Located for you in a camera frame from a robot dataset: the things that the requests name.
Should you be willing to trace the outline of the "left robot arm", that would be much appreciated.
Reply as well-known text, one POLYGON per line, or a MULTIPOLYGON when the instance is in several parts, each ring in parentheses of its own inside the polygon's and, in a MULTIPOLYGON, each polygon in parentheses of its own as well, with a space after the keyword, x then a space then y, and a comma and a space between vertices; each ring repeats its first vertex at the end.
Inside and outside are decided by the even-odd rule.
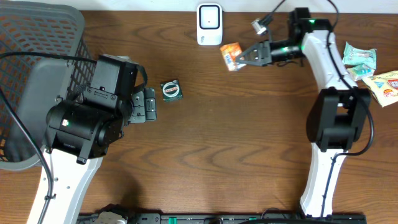
POLYGON ((153 88, 86 86, 81 103, 63 100, 47 114, 41 180, 28 223, 75 223, 90 182, 124 127, 156 119, 153 88))

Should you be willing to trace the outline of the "dark green round-label box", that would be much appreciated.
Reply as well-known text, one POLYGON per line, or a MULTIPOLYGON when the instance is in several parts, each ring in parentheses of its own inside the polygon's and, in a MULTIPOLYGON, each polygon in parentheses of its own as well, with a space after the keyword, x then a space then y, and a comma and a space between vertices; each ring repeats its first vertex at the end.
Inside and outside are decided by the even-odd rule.
POLYGON ((168 103, 171 101, 181 100, 183 93, 178 80, 163 82, 160 84, 163 100, 168 103))

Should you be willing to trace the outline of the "small teal tissue pack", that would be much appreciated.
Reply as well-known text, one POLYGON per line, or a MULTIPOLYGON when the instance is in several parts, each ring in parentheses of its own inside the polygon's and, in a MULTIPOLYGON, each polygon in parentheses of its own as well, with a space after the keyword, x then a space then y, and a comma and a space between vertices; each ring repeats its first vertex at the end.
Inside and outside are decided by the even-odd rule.
POLYGON ((365 64, 361 64, 355 67, 348 68, 347 72, 354 81, 358 81, 373 76, 375 69, 365 64))

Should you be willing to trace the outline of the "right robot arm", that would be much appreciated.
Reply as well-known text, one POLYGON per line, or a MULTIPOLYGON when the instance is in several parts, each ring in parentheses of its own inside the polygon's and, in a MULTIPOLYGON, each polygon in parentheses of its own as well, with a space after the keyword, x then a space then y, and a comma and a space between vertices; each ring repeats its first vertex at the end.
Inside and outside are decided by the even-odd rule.
POLYGON ((290 19, 288 39, 256 43, 236 61, 264 67, 296 58, 308 60, 319 91, 306 121, 312 160, 300 207, 306 217, 327 218, 341 166, 353 156, 350 150, 361 135, 371 96, 348 76, 328 19, 290 19))

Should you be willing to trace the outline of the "orange small tissue pack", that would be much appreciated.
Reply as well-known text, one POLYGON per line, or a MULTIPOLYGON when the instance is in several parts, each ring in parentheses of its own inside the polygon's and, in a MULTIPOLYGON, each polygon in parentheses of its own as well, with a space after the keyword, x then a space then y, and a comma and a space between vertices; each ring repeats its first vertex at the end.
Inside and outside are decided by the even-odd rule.
POLYGON ((230 72, 238 71, 246 66, 244 63, 236 62, 236 57, 242 53, 238 42, 221 46, 220 52, 230 72))

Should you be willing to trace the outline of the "teal wipes pouch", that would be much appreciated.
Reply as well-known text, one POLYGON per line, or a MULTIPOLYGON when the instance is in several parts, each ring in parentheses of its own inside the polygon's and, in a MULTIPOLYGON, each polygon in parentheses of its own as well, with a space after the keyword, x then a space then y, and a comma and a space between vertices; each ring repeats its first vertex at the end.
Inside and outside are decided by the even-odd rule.
POLYGON ((357 49, 346 42, 342 62, 344 65, 354 66, 364 64, 375 70, 377 68, 377 50, 357 49))

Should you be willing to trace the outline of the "yellow wet wipes pack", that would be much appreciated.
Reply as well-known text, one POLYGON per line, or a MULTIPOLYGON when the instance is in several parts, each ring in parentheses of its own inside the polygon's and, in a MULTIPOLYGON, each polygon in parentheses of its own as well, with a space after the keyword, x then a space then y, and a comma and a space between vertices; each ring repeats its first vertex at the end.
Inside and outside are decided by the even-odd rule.
POLYGON ((364 78, 363 82, 382 107, 397 103, 397 70, 364 78))

